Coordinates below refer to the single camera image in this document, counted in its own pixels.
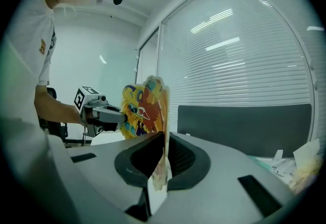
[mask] colorful printed graphic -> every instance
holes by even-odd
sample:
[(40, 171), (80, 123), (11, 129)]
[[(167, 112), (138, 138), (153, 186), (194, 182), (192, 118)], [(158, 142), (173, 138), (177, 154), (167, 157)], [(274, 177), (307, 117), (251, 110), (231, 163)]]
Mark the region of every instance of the colorful printed graphic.
[(127, 115), (127, 121), (120, 124), (120, 131), (126, 139), (151, 132), (163, 131), (165, 134), (162, 158), (152, 175), (155, 190), (161, 190), (167, 184), (169, 93), (163, 80), (154, 76), (149, 76), (142, 85), (127, 85), (122, 92), (120, 112)]

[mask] black mesh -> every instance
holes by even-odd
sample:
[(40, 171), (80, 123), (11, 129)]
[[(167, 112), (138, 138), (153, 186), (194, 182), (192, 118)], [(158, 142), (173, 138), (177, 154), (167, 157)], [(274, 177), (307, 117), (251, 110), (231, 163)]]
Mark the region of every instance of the black mesh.
[(175, 177), (189, 169), (195, 163), (195, 154), (178, 141), (170, 138), (169, 141), (169, 162), (172, 176)]

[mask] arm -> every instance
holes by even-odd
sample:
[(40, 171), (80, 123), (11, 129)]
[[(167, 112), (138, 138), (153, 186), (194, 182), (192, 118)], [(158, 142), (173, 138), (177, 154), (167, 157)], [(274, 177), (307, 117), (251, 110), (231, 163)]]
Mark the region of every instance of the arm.
[(47, 93), (46, 86), (36, 86), (34, 106), (37, 115), (47, 121), (82, 124), (78, 110), (56, 101)]

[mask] orange logo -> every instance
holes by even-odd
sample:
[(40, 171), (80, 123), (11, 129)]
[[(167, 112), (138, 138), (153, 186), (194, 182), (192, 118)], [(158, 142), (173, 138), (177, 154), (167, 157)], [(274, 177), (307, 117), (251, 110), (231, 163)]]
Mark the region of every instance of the orange logo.
[(43, 39), (41, 39), (41, 47), (40, 47), (40, 52), (42, 55), (45, 54), (45, 41)]

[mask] person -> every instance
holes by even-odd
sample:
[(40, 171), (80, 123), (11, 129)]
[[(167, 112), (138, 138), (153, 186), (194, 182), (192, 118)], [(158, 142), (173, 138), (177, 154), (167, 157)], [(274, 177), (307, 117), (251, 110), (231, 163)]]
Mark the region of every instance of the person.
[[(60, 3), (79, 6), (98, 4), (100, 1), (102, 0), (22, 0), (12, 17), (6, 31), (7, 39), (26, 67), (26, 71), (37, 79), (36, 85), (29, 87), (35, 90), (33, 108), (40, 118), (52, 122), (86, 125), (85, 121), (81, 121), (74, 105), (63, 104), (47, 93), (50, 61), (57, 40), (53, 9)], [(29, 120), (28, 117), (35, 119), (35, 114), (32, 113), (33, 111), (29, 111), (25, 119)]]

